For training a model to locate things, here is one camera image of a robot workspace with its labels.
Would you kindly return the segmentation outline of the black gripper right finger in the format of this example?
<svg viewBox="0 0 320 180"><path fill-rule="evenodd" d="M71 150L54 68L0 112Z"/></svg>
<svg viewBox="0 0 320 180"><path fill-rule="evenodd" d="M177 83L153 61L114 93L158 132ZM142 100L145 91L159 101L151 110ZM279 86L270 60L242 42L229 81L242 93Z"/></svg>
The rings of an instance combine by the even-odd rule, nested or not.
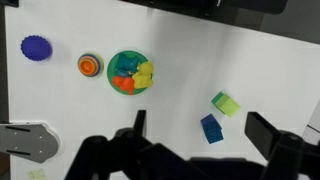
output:
<svg viewBox="0 0 320 180"><path fill-rule="evenodd" d="M248 112L245 135L260 154L268 160L281 133L257 112Z"/></svg>

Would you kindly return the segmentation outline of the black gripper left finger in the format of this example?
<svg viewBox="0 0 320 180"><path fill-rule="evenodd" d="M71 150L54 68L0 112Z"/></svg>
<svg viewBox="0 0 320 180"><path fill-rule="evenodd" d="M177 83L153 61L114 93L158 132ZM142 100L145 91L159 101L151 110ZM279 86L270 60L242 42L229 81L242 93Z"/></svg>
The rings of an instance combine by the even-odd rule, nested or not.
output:
<svg viewBox="0 0 320 180"><path fill-rule="evenodd" d="M146 111L139 110L136 115L133 129L141 136L146 136Z"/></svg>

